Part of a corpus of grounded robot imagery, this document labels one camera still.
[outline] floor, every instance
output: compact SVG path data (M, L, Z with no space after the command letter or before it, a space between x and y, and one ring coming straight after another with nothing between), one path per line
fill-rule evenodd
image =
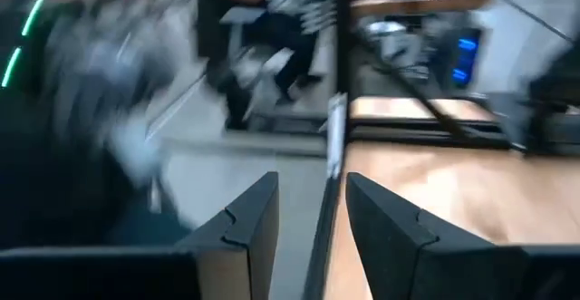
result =
M515 0L550 24L568 32L580 18L577 0ZM509 6L497 2L479 11L489 27L488 44L479 68L475 91L516 90L522 77L538 73L562 41ZM296 111L325 112L332 90L334 43L324 32L313 71L324 73L322 85L295 106ZM219 98L205 88L203 63L186 57L179 77L167 94L154 102L147 116L154 121L152 138L168 151L166 174L185 220L203 224L268 171L280 176L280 235L271 298L299 299L313 246L314 231L324 190L325 161L293 158L281 150L324 152L319 140L247 136L223 132L224 112ZM274 61L283 64L284 55ZM369 82L368 93L384 93ZM265 151L251 152L247 148Z

